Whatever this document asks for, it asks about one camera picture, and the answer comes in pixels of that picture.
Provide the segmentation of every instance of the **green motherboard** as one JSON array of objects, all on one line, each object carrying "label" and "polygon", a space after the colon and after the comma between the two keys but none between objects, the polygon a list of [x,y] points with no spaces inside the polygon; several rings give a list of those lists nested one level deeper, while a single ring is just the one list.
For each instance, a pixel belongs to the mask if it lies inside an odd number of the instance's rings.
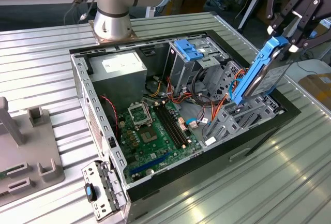
[{"label": "green motherboard", "polygon": [[[172,102],[167,102],[164,108],[173,115],[173,123],[179,129],[178,118],[180,115]],[[120,146],[127,160],[128,166],[124,170],[127,183],[132,183],[148,174],[148,170],[158,170],[171,165],[183,158],[192,156],[201,146],[191,131],[180,132],[189,141],[188,144],[178,147],[171,139],[171,135],[164,128],[162,121],[158,118],[156,107],[150,106],[149,113],[153,120],[149,126],[143,125],[137,130],[134,128],[130,113],[127,111],[119,115],[122,136]]]}]

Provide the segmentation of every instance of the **blue cable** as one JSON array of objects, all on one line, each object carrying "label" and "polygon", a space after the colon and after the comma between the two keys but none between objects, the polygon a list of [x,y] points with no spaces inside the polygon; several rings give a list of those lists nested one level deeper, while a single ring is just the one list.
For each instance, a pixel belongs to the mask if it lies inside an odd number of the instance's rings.
[{"label": "blue cable", "polygon": [[195,119],[195,118],[191,118],[191,119],[188,119],[188,120],[186,121],[186,124],[188,125],[188,124],[190,124],[191,122],[194,122],[194,121],[196,121],[196,122],[202,122],[202,121],[197,120],[197,119]]},{"label": "blue cable", "polygon": [[233,86],[233,83],[234,83],[235,81],[238,81],[238,82],[240,83],[241,79],[235,79],[235,80],[233,80],[233,81],[230,83],[230,85],[229,85],[229,96],[230,96],[231,101],[233,101],[233,99],[232,99],[232,86]]},{"label": "blue cable", "polygon": [[186,124],[188,125],[188,124],[190,124],[191,122],[196,121],[196,120],[197,120],[197,119],[195,119],[195,118],[188,119],[188,120],[186,121]]}]

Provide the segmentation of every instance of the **slotted aluminum profile table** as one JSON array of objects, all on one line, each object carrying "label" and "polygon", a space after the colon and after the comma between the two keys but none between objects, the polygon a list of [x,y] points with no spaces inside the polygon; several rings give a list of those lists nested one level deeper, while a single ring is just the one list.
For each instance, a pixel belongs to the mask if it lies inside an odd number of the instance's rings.
[{"label": "slotted aluminum profile table", "polygon": [[[215,30],[248,61],[257,49],[210,13],[132,21],[138,37]],[[97,159],[76,97],[68,50],[95,45],[88,24],[0,33],[0,95],[11,115],[42,106],[66,179],[0,208],[1,223],[95,223],[81,168]],[[278,89],[301,114],[259,150],[137,223],[330,223],[331,120],[288,77]]]}]

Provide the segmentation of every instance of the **white sticker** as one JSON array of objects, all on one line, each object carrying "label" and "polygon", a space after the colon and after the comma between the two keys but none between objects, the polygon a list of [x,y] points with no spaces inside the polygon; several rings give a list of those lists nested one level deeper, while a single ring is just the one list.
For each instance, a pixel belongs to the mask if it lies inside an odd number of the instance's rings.
[{"label": "white sticker", "polygon": [[216,142],[216,139],[215,139],[214,136],[210,137],[209,139],[207,139],[207,140],[205,141],[206,145],[211,145],[211,144],[213,144],[214,142]]},{"label": "white sticker", "polygon": [[102,65],[107,73],[119,71],[123,68],[134,67],[140,61],[134,53],[126,53],[122,55],[113,56],[110,59],[102,61]]},{"label": "white sticker", "polygon": [[267,75],[265,75],[265,77],[262,79],[262,82],[252,93],[252,96],[270,90],[278,81],[278,79],[283,75],[283,73],[287,70],[288,67],[288,65],[284,65],[268,71]]},{"label": "white sticker", "polygon": [[331,83],[331,79],[327,77],[321,77],[320,78],[324,83]]}]

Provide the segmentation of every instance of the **motherboard chip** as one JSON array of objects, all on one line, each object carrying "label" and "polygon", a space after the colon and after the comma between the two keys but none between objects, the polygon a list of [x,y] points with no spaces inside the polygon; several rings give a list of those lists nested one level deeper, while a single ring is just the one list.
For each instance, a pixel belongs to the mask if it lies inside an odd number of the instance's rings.
[{"label": "motherboard chip", "polygon": [[146,127],[139,130],[144,143],[149,143],[150,141],[157,140],[156,132],[152,127]]},{"label": "motherboard chip", "polygon": [[136,158],[134,156],[131,156],[131,157],[126,158],[126,161],[128,162],[128,164],[134,163],[134,162],[136,162]]}]

